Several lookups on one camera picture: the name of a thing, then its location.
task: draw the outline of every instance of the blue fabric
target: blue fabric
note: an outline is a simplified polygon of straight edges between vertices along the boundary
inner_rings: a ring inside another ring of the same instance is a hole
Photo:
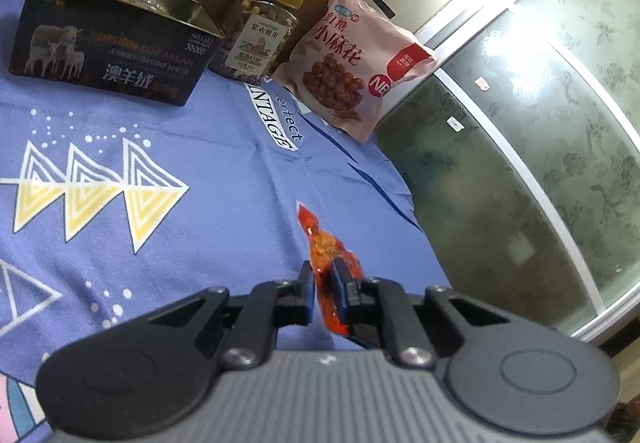
[[[22,3],[0,0],[0,373],[33,384],[45,353],[114,320],[210,285],[241,294],[293,279],[308,257],[297,201],[358,255],[367,275],[412,293],[446,285],[409,190],[373,140],[359,145],[274,82],[264,88],[297,150],[271,137],[268,112],[258,113],[243,84],[209,71],[185,107],[13,76],[7,65]],[[73,181],[88,177],[94,186],[65,187],[76,162]],[[112,190],[93,214],[101,192]],[[78,205],[66,210],[74,191]],[[172,206],[149,233],[147,212],[164,199]],[[90,220],[66,241],[65,214],[82,223],[83,213]],[[278,345],[350,344],[331,336],[316,311],[310,327],[281,330]],[[27,438],[44,434],[36,427]]]

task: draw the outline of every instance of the jar label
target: jar label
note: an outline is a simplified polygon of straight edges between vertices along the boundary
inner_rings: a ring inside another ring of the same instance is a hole
[[[287,33],[287,27],[252,14],[234,43],[225,66],[260,75]]]

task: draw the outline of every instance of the orange candy wrapper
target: orange candy wrapper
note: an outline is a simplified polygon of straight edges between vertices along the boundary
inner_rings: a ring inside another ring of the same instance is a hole
[[[324,324],[336,335],[348,335],[349,328],[340,322],[334,297],[331,295],[331,263],[336,257],[340,257],[354,279],[364,279],[360,262],[356,254],[348,251],[339,239],[320,229],[318,218],[302,203],[298,203],[298,222],[309,241],[309,261],[314,270],[318,303]]]

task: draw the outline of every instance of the snack bag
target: snack bag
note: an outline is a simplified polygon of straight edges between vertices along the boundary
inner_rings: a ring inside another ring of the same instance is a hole
[[[430,73],[433,52],[364,0],[329,0],[273,78],[328,123],[366,142],[389,89]]]
[[[364,279],[364,272],[356,254],[331,233],[321,230],[318,218],[304,204],[298,203],[298,222],[309,241],[309,262],[314,270],[316,292],[324,325],[336,335],[348,335],[349,327],[340,322],[334,296],[331,293],[331,263],[340,257],[354,279]]]

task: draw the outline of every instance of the blue logo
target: blue logo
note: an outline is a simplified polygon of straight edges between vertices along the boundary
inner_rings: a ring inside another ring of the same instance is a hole
[[[343,15],[345,17],[350,17],[351,14],[353,13],[353,11],[351,11],[349,8],[344,7],[342,4],[337,4],[336,6],[334,6],[334,9],[336,11],[336,13],[339,13],[340,15]]]

